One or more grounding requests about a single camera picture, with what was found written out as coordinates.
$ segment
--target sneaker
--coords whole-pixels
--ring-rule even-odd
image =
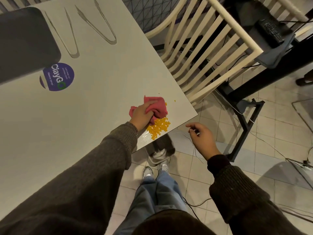
[[[158,169],[159,173],[161,171],[166,171],[168,173],[170,171],[170,160],[169,160],[169,158],[167,158],[166,160],[164,160],[163,162],[158,164],[157,169]]]
[[[142,178],[144,179],[147,176],[153,177],[153,171],[151,167],[145,167],[142,171]]]

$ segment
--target white table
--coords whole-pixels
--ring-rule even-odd
[[[113,40],[93,0],[52,0],[35,6],[47,12],[75,53],[66,7],[80,57],[69,56],[48,22],[62,53],[60,62],[75,72],[73,83],[49,91],[39,83],[40,71],[0,86],[0,218],[127,122],[130,107],[142,104],[144,95],[165,99],[169,131],[197,115],[123,2],[97,1],[115,32],[116,45],[77,14],[75,5]],[[150,135],[141,136],[137,149],[150,142]]]

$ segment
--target hand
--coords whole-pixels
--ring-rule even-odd
[[[208,161],[211,157],[221,154],[217,149],[215,139],[212,132],[203,124],[194,122],[186,124],[186,127],[190,127],[189,133],[192,142],[201,155]]]
[[[133,117],[131,118],[129,122],[132,123],[137,128],[138,132],[142,130],[145,126],[147,126],[147,124],[151,120],[153,116],[153,112],[149,111],[146,114],[146,109],[148,108],[149,105],[152,105],[156,102],[157,101],[146,102],[143,105],[138,106],[134,110]]]

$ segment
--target brown sweater sleeve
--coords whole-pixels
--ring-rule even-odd
[[[108,226],[137,144],[127,122],[0,221],[2,234],[99,234]]]
[[[239,167],[225,166],[214,178],[210,195],[234,235],[302,234]]]

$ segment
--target sweater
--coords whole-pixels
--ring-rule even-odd
[[[124,170],[131,165],[137,130],[127,122],[73,166],[59,174],[0,221],[0,235],[103,235]],[[214,175],[210,195],[233,234],[302,234],[269,195],[223,155],[209,159]],[[164,210],[133,234],[211,234],[185,211]]]

